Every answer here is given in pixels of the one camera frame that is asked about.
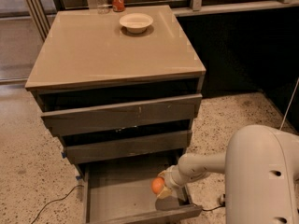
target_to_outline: wooden cabinet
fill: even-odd
[[[132,35],[119,19],[137,12],[150,15],[154,23],[145,33]],[[26,89],[86,182],[85,222],[116,218],[120,221],[111,223],[133,223],[137,218],[134,223],[165,223],[199,215],[201,209],[186,189],[173,197],[175,203],[162,204],[176,211],[153,204],[144,209],[143,199],[134,200],[133,193],[129,197],[142,212],[131,206],[132,213],[115,216],[115,206],[108,205],[111,214],[104,211],[107,216],[99,217],[94,210],[104,196],[106,203],[125,196],[130,178],[133,187],[142,187],[136,195],[152,195],[146,202],[156,202],[149,183],[189,145],[205,71],[168,6],[130,7],[105,15],[96,10],[58,13]],[[119,188],[110,192],[116,180]],[[105,194],[98,191],[102,185]]]

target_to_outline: speckled floor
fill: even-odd
[[[45,203],[62,198],[78,184],[74,167],[62,159],[62,147],[44,127],[40,110],[21,85],[0,86],[0,223],[32,223]],[[281,114],[262,93],[204,99],[193,124],[189,152],[212,154],[226,149],[230,136],[249,124],[278,128]],[[284,131],[294,133],[287,124]],[[195,203],[218,205],[223,175],[190,184]],[[82,188],[51,203],[35,223],[81,223]],[[181,224],[225,223],[225,209],[202,213]]]

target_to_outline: white bowl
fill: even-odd
[[[143,13],[131,13],[120,18],[120,24],[132,34],[141,34],[151,26],[153,18]]]

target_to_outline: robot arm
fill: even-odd
[[[299,224],[294,183],[299,178],[299,137],[261,125],[237,131],[226,153],[185,154],[178,165],[161,172],[165,198],[189,182],[225,174],[227,224]]]

